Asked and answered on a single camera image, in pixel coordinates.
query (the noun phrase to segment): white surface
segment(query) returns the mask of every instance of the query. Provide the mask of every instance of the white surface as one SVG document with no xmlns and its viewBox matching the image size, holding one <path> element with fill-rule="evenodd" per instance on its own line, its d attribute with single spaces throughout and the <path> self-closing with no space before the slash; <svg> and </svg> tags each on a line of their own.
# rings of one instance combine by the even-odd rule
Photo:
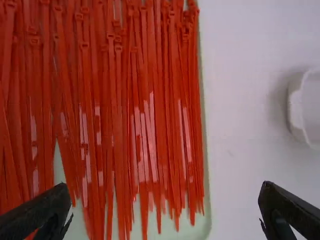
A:
<svg viewBox="0 0 320 240">
<path fill-rule="evenodd" d="M 213 230 L 265 240 L 258 195 L 270 180 L 320 207 L 320 154 L 286 125 L 286 89 L 320 64 L 320 2 L 203 0 L 200 31 Z"/>
</svg>

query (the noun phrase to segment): white cylindrical object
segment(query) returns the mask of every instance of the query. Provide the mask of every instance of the white cylindrical object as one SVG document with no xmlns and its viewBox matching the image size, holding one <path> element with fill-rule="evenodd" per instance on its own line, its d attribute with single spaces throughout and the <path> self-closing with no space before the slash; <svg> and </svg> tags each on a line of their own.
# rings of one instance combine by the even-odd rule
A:
<svg viewBox="0 0 320 240">
<path fill-rule="evenodd" d="M 288 87 L 291 133 L 312 149 L 320 150 L 320 69 L 307 71 Z"/>
</svg>

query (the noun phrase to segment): white table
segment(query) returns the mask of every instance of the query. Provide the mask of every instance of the white table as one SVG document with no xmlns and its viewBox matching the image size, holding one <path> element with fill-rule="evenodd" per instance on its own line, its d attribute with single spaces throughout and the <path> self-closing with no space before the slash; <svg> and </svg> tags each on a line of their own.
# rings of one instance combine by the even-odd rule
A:
<svg viewBox="0 0 320 240">
<path fill-rule="evenodd" d="M 320 207 L 320 153 L 286 125 L 290 79 L 320 65 L 320 2 L 199 3 L 213 229 L 264 240 L 258 195 L 270 180 Z"/>
</svg>

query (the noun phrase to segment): orange cable tie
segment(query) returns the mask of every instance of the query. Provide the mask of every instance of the orange cable tie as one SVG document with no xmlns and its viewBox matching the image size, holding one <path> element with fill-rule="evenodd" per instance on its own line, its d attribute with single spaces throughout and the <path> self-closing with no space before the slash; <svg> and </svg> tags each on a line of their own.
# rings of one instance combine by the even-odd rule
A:
<svg viewBox="0 0 320 240">
<path fill-rule="evenodd" d="M 37 171 L 39 174 L 38 184 L 39 192 L 34 194 L 41 194 L 46 190 L 45 177 L 45 160 L 44 160 L 44 123 L 43 123 L 43 96 L 42 96 L 42 64 L 41 64 L 41 46 L 42 42 L 39 36 L 31 36 L 29 44 L 33 51 L 33 99 L 35 108 L 35 124 L 36 124 L 36 145 L 37 145 Z"/>
<path fill-rule="evenodd" d="M 139 110 L 139 96 L 138 96 L 138 68 L 137 68 L 137 47 L 131 48 L 131 66 L 132 66 L 132 91 L 133 91 L 133 107 L 134 107 L 134 124 L 135 124 L 135 138 L 137 149 L 137 167 L 138 167 L 138 179 L 139 179 L 139 192 L 140 192 L 140 212 L 142 222 L 142 238 L 147 240 L 148 231 L 148 189 L 145 175 L 145 161 L 143 160 L 143 144 L 142 141 L 142 123 L 140 110 Z"/>
<path fill-rule="evenodd" d="M 111 112 L 112 112 L 112 130 L 114 137 L 114 169 L 115 169 L 115 191 L 116 191 L 116 201 L 117 201 L 117 210 L 118 210 L 118 226 L 119 226 L 119 239 L 125 239 L 125 222 L 123 215 L 123 181 L 121 178 L 122 163 L 123 163 L 123 154 L 120 148 L 123 140 L 121 134 L 121 111 L 118 106 L 121 106 L 121 101 L 118 99 L 117 92 L 117 69 L 115 63 L 115 35 L 113 33 L 107 34 L 108 46 L 109 46 L 109 74 L 110 74 L 110 91 L 111 91 Z"/>
<path fill-rule="evenodd" d="M 96 27 L 93 14 L 90 16 L 90 41 L 91 41 L 91 66 L 92 66 L 92 83 L 93 83 L 93 127 L 95 135 L 95 156 L 96 170 L 99 188 L 99 200 L 101 208 L 101 232 L 104 236 L 104 222 L 106 209 L 106 195 L 104 185 L 104 168 L 103 168 L 103 149 L 102 149 L 102 131 L 101 131 L 101 105 L 100 105 L 100 86 L 99 86 L 99 70 L 97 59 L 97 42 Z"/>
<path fill-rule="evenodd" d="M 19 188 L 21 190 L 22 199 L 24 202 L 30 200 L 29 186 L 27 178 L 27 170 L 23 149 L 23 135 L 21 128 L 20 114 L 20 71 L 19 71 L 19 46 L 18 38 L 13 37 L 12 45 L 12 71 L 11 85 L 9 91 L 7 119 L 11 137 L 11 146 L 13 159 L 18 176 Z"/>
<path fill-rule="evenodd" d="M 45 189 L 54 186 L 54 158 L 52 157 L 52 126 L 51 126 L 51 59 L 50 59 L 50 0 L 40 0 L 43 24 L 43 134 L 44 134 L 44 170 Z"/>
<path fill-rule="evenodd" d="M 1 72 L 1 83 L 4 97 L 4 106 L 7 109 L 9 86 L 10 86 L 10 72 L 11 72 L 11 58 L 12 58 L 12 43 L 15 26 L 15 15 L 17 11 L 17 4 L 13 1 L 5 3 L 6 23 L 4 30 L 3 42 L 3 62 Z"/>
<path fill-rule="evenodd" d="M 174 11 L 170 11 L 169 12 L 169 20 L 170 20 L 170 25 L 169 25 L 169 45 L 170 45 L 170 57 L 171 57 L 171 81 L 172 81 L 172 105 L 173 108 L 171 110 L 171 114 L 173 117 L 173 136 L 174 136 L 174 140 L 173 140 L 173 146 L 174 149 L 179 149 L 179 147 L 181 146 L 181 131 L 180 131 L 180 122 L 179 122 L 179 100 L 180 100 L 180 96 L 179 96 L 179 90 L 178 90 L 178 76 L 177 76 L 177 58 L 178 58 L 178 54 L 177 54 L 177 38 L 176 38 L 176 34 L 175 34 L 175 12 Z M 177 150 L 175 152 L 175 160 L 174 160 L 174 164 L 175 164 L 175 180 L 176 180 L 176 192 L 174 192 L 173 194 L 178 194 L 177 196 L 177 202 L 175 202 L 175 227 L 176 230 L 179 231 L 179 216 L 180 216 L 180 212 L 182 209 L 181 206 L 181 190 L 183 192 L 183 184 L 180 184 L 180 181 L 183 179 L 182 178 L 182 152 Z"/>
<path fill-rule="evenodd" d="M 99 185 L 98 185 L 98 173 L 97 173 L 97 162 L 96 162 L 96 150 L 95 150 L 95 134 L 94 134 L 94 115 L 92 105 L 92 92 L 91 92 L 91 63 L 90 63 L 90 45 L 88 42 L 82 42 L 80 44 L 82 50 L 82 66 L 83 66 L 83 86 L 84 86 L 84 97 L 85 97 L 85 108 L 87 116 L 87 129 L 88 129 L 88 143 L 89 143 L 89 154 L 90 154 L 90 168 L 91 178 L 88 177 L 88 184 L 92 184 L 92 204 L 93 216 L 91 222 L 93 224 L 94 235 L 96 239 L 103 239 L 102 236 L 102 218 L 101 218 L 101 206 L 100 202 L 94 202 L 99 199 Z"/>
<path fill-rule="evenodd" d="M 64 33 L 64 25 L 63 25 L 63 8 L 60 5 L 54 6 L 54 13 L 56 18 L 56 27 L 58 34 L 58 59 L 60 62 L 61 68 L 61 82 L 63 89 L 63 100 L 65 102 L 65 110 L 66 110 L 66 120 L 67 125 L 69 126 L 70 133 L 70 144 L 71 151 L 73 157 L 77 157 L 76 154 L 76 121 L 75 114 L 73 111 L 73 101 L 72 101 L 72 93 L 71 93 L 71 82 L 68 73 L 68 61 L 67 61 L 67 49 L 66 49 L 66 38 Z M 78 196 L 78 188 L 76 189 L 75 195 Z"/>
</svg>

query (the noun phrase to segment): bundle of cable ties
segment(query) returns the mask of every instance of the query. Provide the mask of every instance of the bundle of cable ties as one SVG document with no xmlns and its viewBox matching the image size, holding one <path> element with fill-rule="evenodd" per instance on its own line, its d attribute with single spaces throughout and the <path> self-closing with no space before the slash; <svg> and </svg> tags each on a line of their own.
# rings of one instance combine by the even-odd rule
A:
<svg viewBox="0 0 320 240">
<path fill-rule="evenodd" d="M 58 148 L 90 239 L 110 240 L 116 215 L 129 240 L 136 201 L 143 240 L 152 211 L 159 233 L 184 209 L 194 225 L 198 25 L 194 0 L 0 0 L 0 214 L 54 186 Z"/>
</svg>

